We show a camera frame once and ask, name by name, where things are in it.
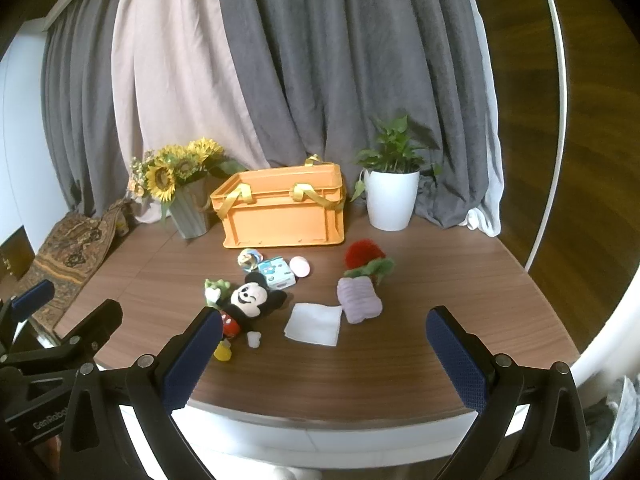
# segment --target brown patterned cloth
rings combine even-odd
[[[49,335],[55,337],[53,329],[104,261],[116,231],[120,234],[128,231],[124,216],[128,205],[128,201],[118,200],[101,219],[67,213],[53,226],[18,283],[16,295],[41,280],[49,280],[56,287],[53,300],[32,317]]]

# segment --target blue textured grip pad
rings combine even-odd
[[[20,298],[16,298],[11,302],[11,318],[16,322],[26,320],[40,307],[53,300],[55,293],[56,288],[49,280],[42,280],[40,283],[33,285]]]
[[[462,403],[482,413],[488,399],[486,378],[463,343],[435,310],[427,314],[427,339]]]
[[[164,375],[162,404],[167,413],[184,408],[222,339],[222,317],[215,308],[210,308],[210,311],[184,351]]]

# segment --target orange plastic crate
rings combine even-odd
[[[211,195],[227,248],[342,243],[344,199],[337,164],[236,173]]]

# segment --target potted plant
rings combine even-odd
[[[424,159],[415,153],[421,148],[412,144],[407,133],[407,116],[389,124],[376,120],[381,133],[377,150],[361,150],[357,163],[364,168],[356,183],[355,200],[366,189],[367,213],[371,225],[383,231],[401,231],[409,225],[418,194],[420,167]],[[439,167],[433,165],[433,174]]]
[[[211,139],[192,140],[187,146],[168,144],[146,152],[142,160],[132,159],[129,192],[142,200],[159,200],[162,220],[170,212],[182,237],[195,238],[210,228],[212,175],[226,178],[243,170]]]

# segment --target plush toy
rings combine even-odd
[[[235,290],[231,288],[230,283],[223,280],[205,280],[207,304],[220,310],[222,314],[225,339],[220,342],[214,355],[224,361],[231,358],[229,340],[242,332],[253,332],[256,320],[281,308],[287,299],[286,292],[269,290],[267,280],[260,272],[249,272],[244,277],[243,285]]]
[[[394,263],[372,240],[359,240],[344,255],[347,271],[338,281],[338,300],[349,323],[360,323],[382,313],[374,286],[389,274]]]

